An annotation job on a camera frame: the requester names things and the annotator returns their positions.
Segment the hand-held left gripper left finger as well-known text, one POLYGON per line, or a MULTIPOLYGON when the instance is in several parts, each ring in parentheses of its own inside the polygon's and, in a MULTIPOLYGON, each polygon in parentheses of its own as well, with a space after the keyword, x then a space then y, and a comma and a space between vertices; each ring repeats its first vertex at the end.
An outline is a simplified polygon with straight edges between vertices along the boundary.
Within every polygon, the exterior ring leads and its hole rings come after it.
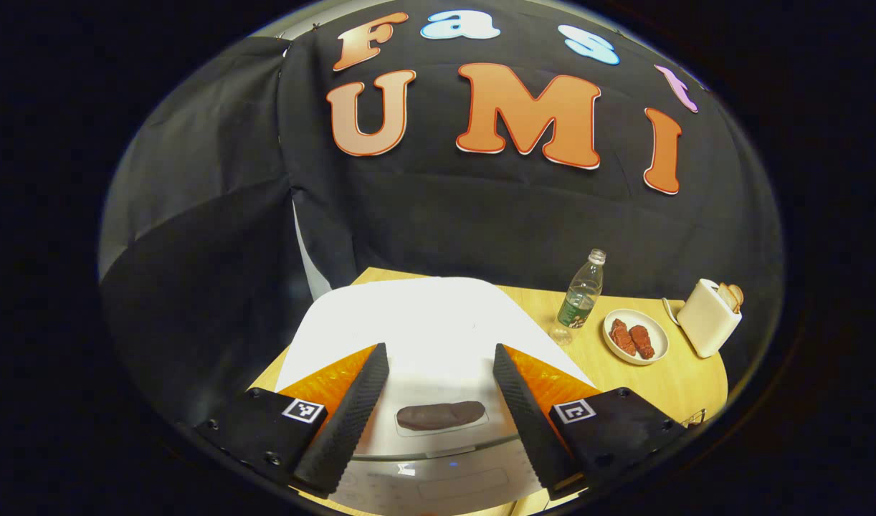
POLYGON ((278 392, 246 390, 194 431, 271 483, 329 497, 355 453, 389 371, 386 344, 373 344, 278 392))

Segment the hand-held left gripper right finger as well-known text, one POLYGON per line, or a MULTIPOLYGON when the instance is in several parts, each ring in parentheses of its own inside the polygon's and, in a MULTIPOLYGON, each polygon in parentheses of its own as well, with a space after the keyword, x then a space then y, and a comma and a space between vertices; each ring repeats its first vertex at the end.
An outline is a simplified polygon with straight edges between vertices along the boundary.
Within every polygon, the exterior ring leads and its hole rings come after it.
POLYGON ((495 348, 493 375, 552 500, 612 489, 686 432, 626 386, 596 389, 506 344, 495 348))

